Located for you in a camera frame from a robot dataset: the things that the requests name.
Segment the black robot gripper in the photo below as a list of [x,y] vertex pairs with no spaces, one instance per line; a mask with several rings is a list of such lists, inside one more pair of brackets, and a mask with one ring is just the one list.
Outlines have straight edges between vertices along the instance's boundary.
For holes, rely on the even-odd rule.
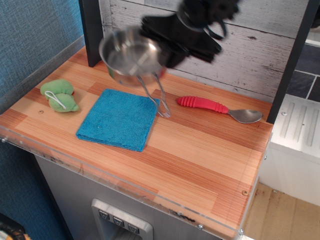
[[141,23],[140,33],[159,44],[164,55],[162,64],[166,68],[175,68],[189,56],[210,63],[222,50],[203,29],[188,27],[176,13],[145,16]]

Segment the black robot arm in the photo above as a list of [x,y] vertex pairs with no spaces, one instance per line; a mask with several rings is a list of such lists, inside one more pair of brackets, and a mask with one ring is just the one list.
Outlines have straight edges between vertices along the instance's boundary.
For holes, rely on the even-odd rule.
[[192,56],[212,62],[227,35],[225,19],[239,11],[236,0],[183,0],[175,13],[144,16],[140,34],[156,41],[164,52],[164,66],[174,68]]

